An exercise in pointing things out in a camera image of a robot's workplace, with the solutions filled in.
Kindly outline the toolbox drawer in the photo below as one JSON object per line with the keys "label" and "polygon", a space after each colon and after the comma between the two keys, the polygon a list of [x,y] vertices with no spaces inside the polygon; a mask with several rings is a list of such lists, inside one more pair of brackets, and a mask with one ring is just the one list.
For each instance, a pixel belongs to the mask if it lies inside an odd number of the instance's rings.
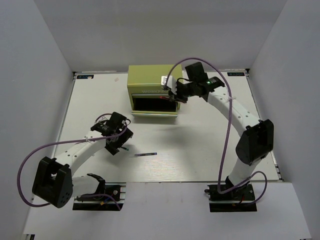
{"label": "toolbox drawer", "polygon": [[133,93],[132,98],[168,98],[168,93]]}
{"label": "toolbox drawer", "polygon": [[178,116],[178,103],[164,98],[133,98],[131,114],[135,117],[164,117]]}

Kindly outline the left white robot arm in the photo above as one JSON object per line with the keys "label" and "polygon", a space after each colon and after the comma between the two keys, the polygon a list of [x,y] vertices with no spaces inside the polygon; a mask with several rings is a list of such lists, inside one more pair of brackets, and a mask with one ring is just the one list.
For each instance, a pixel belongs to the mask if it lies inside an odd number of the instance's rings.
{"label": "left white robot arm", "polygon": [[40,160],[34,178],[32,193],[56,208],[64,207],[71,198],[113,199],[106,193],[106,181],[99,175],[87,173],[75,177],[76,171],[98,151],[106,149],[115,155],[133,132],[130,120],[113,112],[109,118],[100,116],[88,133],[71,141],[71,148],[53,158]]}

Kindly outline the left corner blue label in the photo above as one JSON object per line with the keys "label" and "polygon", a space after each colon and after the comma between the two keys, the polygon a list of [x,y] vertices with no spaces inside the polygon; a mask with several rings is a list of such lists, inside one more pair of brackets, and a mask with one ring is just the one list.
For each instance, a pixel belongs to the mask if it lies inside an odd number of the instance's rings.
{"label": "left corner blue label", "polygon": [[77,79],[93,79],[94,75],[93,74],[84,74],[84,75],[77,75]]}

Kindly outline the green metal drawer toolbox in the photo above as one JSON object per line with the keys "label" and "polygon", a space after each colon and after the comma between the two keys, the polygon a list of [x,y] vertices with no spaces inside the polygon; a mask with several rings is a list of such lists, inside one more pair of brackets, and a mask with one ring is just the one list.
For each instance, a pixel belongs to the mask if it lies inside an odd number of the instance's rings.
{"label": "green metal drawer toolbox", "polygon": [[130,65],[127,76],[127,90],[133,110],[132,94],[168,93],[161,86],[161,77],[167,76],[172,64]]}

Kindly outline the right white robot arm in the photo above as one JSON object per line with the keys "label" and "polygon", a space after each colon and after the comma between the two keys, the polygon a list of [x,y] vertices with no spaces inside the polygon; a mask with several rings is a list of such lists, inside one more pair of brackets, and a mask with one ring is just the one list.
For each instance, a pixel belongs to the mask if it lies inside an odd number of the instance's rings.
{"label": "right white robot arm", "polygon": [[233,96],[224,76],[208,77],[201,62],[186,66],[187,82],[183,83],[171,74],[161,77],[161,86],[168,92],[169,100],[186,103],[190,97],[200,97],[215,107],[228,121],[226,137],[219,167],[222,174],[228,148],[230,130],[234,128],[240,139],[236,145],[236,163],[226,177],[225,184],[217,184],[219,194],[236,200],[244,193],[244,187],[255,175],[255,169],[274,147],[274,124],[253,115]]}

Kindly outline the corner blue label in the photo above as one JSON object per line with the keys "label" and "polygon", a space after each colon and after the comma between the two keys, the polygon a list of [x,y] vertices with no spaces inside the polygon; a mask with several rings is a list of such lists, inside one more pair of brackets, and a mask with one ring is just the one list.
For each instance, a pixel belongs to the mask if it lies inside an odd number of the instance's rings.
{"label": "corner blue label", "polygon": [[243,77],[245,76],[244,72],[227,72],[229,77]]}
{"label": "corner blue label", "polygon": [[93,79],[94,75],[93,74],[84,74],[84,75],[77,75],[77,79]]}

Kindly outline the right corner blue label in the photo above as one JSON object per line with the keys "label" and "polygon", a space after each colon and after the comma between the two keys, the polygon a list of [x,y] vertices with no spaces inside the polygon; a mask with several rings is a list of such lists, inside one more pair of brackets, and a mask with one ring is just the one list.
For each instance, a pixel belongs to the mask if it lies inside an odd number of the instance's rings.
{"label": "right corner blue label", "polygon": [[245,76],[244,72],[227,72],[229,77],[243,77]]}

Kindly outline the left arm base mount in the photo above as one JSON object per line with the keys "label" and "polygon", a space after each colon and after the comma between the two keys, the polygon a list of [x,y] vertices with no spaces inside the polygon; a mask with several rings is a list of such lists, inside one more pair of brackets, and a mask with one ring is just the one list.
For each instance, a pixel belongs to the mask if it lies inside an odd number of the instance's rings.
{"label": "left arm base mount", "polygon": [[117,212],[125,203],[126,183],[106,183],[102,195],[77,197],[74,199],[73,211]]}

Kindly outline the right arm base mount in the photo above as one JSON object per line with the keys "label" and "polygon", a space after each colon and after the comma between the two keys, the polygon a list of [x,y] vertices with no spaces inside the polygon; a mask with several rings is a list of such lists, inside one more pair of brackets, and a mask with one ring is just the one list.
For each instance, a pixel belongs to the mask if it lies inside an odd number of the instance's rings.
{"label": "right arm base mount", "polygon": [[245,213],[256,212],[257,205],[253,186],[249,183],[238,190],[225,194],[218,193],[218,185],[207,186],[204,193],[208,196],[211,213]]}

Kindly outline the purple tip pen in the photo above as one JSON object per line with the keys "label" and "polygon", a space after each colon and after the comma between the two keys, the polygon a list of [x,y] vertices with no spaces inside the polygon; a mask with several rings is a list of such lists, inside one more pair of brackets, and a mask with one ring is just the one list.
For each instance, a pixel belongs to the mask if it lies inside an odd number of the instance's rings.
{"label": "purple tip pen", "polygon": [[147,152],[147,153],[136,153],[135,157],[147,157],[147,156],[156,156],[157,152]]}

